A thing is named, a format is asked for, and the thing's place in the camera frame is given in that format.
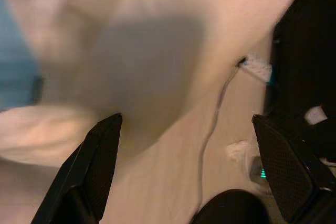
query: white label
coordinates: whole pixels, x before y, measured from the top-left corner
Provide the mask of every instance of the white label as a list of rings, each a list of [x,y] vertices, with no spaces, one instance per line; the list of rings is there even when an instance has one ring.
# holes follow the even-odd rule
[[[306,112],[304,118],[311,125],[315,125],[319,122],[328,119],[321,106],[312,107],[310,110]]]

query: teal light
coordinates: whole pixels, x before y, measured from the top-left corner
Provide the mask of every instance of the teal light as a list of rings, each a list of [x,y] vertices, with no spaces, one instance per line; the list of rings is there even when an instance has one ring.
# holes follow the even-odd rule
[[[266,173],[265,173],[264,169],[261,169],[260,177],[261,178],[266,178]]]

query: power cord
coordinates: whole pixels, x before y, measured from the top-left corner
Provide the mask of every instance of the power cord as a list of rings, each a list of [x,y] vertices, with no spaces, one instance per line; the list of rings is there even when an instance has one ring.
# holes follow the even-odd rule
[[[213,116],[213,120],[209,129],[209,132],[207,133],[204,143],[201,147],[201,152],[199,153],[199,158],[198,158],[198,203],[197,203],[197,208],[196,208],[196,212],[193,215],[190,224],[193,223],[196,215],[199,213],[199,211],[202,208],[202,202],[203,202],[203,169],[204,169],[204,154],[206,151],[206,148],[208,146],[208,143],[210,141],[210,138],[212,137],[213,133],[215,132],[215,129],[217,127],[217,123],[218,123],[218,116],[219,116],[219,111],[222,107],[223,104],[223,99],[227,90],[227,87],[229,86],[230,82],[233,80],[233,78],[235,77],[235,75],[237,74],[239,68],[240,68],[240,64],[242,64],[244,61],[246,60],[246,57],[244,57],[243,59],[241,59],[236,65],[234,70],[232,71],[232,73],[230,74],[229,78],[226,80],[226,82],[224,83],[224,85],[221,88],[221,91],[219,93],[219,96],[217,98],[217,103],[216,103],[216,108],[215,108],[215,113]]]

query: blue fabric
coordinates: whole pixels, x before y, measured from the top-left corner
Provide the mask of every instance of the blue fabric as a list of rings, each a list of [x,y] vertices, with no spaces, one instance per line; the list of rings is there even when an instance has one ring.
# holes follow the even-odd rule
[[[31,105],[38,76],[36,59],[6,0],[0,0],[0,110]]]

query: power strip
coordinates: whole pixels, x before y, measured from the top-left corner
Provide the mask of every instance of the power strip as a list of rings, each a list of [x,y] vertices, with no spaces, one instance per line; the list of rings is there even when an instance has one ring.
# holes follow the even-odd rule
[[[270,84],[272,76],[272,65],[258,58],[255,54],[248,54],[240,68],[258,78],[262,82]]]

